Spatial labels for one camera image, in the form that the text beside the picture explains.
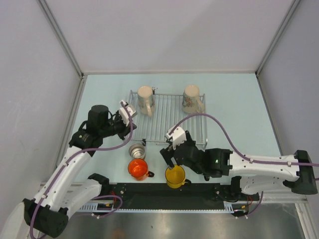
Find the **yellow mug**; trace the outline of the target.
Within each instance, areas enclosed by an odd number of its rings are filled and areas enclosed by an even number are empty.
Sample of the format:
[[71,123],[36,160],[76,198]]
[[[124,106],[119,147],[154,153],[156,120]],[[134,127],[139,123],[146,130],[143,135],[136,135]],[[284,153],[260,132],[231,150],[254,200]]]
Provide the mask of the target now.
[[166,184],[172,189],[177,189],[184,185],[191,185],[191,181],[186,179],[185,170],[181,166],[175,165],[172,169],[167,168],[164,175]]

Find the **metal wire dish rack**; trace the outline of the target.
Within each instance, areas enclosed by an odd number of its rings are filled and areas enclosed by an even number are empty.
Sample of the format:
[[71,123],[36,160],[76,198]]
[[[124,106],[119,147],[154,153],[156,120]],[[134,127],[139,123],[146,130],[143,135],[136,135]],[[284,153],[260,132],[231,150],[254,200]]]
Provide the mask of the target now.
[[[133,123],[137,128],[133,132],[132,140],[165,145],[165,135],[167,131],[188,116],[188,114],[182,110],[182,100],[182,95],[156,93],[155,112],[152,117],[149,117],[140,112],[138,106],[138,93],[130,91],[128,103],[137,110],[137,115],[133,119]],[[198,148],[206,148],[206,117],[191,117],[184,121],[180,127],[190,132],[191,138],[196,142]]]

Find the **beige mug coral print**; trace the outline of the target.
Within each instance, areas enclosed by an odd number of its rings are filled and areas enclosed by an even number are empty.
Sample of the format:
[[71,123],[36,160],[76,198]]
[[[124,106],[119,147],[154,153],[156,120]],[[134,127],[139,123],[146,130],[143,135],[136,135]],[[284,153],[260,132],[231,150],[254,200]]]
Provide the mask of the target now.
[[155,112],[155,96],[152,87],[142,86],[138,89],[138,106],[141,113],[153,116]]

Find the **beige mug blue print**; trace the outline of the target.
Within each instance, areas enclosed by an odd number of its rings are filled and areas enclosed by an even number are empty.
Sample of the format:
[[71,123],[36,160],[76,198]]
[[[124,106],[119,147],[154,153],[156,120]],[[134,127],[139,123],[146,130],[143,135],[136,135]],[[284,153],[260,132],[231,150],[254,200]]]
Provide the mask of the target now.
[[205,107],[200,100],[200,90],[197,85],[185,87],[182,99],[182,110],[187,114],[204,113]]

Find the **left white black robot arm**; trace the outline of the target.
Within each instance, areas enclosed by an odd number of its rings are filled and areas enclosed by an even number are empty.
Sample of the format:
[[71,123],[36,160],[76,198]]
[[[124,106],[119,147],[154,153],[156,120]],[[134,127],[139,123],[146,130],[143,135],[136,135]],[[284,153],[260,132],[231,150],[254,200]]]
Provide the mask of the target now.
[[123,143],[113,146],[115,150],[126,145],[133,136],[136,125],[133,117],[135,108],[125,101],[114,115],[105,105],[94,105],[88,112],[87,120],[72,135],[69,146],[60,164],[43,188],[33,199],[23,199],[24,220],[29,226],[30,237],[38,230],[44,236],[56,238],[62,234],[69,219],[88,201],[116,198],[111,194],[109,179],[94,173],[70,196],[67,191],[72,182],[93,157],[96,151],[103,151],[103,140],[117,135]]

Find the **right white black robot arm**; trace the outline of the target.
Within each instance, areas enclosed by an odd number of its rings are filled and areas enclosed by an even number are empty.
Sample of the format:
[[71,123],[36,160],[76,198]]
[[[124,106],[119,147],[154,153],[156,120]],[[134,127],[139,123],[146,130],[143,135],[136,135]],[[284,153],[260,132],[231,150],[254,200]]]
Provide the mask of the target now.
[[318,193],[314,164],[305,150],[279,157],[243,155],[222,148],[200,150],[189,131],[168,136],[167,143],[160,154],[170,169],[183,165],[203,175],[206,181],[229,176],[230,195],[236,200],[284,187],[295,194]]

